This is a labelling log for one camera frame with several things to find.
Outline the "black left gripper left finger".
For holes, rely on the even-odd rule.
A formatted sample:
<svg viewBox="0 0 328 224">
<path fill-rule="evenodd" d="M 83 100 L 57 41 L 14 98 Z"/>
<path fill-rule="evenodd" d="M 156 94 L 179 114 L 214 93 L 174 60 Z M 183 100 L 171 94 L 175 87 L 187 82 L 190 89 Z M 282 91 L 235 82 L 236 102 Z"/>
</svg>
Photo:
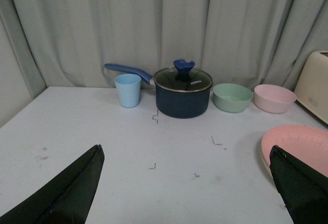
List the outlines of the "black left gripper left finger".
<svg viewBox="0 0 328 224">
<path fill-rule="evenodd" d="M 38 191 L 1 216 L 1 223 L 85 223 L 105 155 L 95 145 Z"/>
</svg>

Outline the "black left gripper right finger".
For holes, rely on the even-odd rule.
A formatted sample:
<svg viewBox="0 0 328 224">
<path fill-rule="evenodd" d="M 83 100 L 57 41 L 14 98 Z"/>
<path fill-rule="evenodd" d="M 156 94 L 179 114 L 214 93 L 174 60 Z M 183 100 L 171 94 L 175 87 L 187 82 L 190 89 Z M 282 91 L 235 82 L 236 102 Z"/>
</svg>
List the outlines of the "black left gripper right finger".
<svg viewBox="0 0 328 224">
<path fill-rule="evenodd" d="M 293 223 L 327 223 L 327 177 L 274 145 L 270 170 Z"/>
</svg>

